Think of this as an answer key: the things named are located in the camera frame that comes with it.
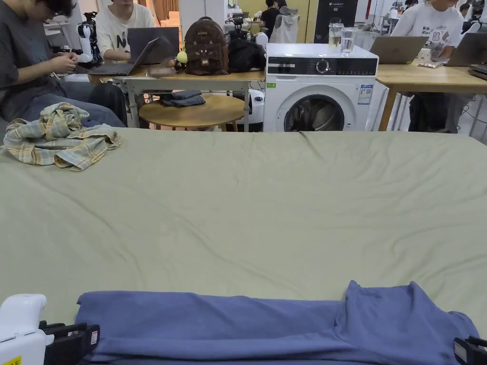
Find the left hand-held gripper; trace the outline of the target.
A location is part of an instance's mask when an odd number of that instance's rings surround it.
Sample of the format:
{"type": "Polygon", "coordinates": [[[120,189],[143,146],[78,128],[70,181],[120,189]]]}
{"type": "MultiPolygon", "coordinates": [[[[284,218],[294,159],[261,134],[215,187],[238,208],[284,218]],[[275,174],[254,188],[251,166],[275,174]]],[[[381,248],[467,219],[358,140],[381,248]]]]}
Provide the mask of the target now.
{"type": "Polygon", "coordinates": [[[0,307],[2,365],[79,365],[100,340],[100,326],[48,324],[40,319],[47,299],[17,294],[0,307]]]}

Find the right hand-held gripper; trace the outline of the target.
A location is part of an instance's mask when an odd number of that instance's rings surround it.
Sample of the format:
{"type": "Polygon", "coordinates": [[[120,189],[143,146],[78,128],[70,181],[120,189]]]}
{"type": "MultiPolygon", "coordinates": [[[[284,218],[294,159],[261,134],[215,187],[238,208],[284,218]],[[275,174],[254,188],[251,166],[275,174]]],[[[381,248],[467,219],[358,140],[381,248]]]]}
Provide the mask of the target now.
{"type": "Polygon", "coordinates": [[[454,338],[454,358],[460,365],[486,365],[487,341],[481,338],[469,336],[461,339],[454,338]]]}

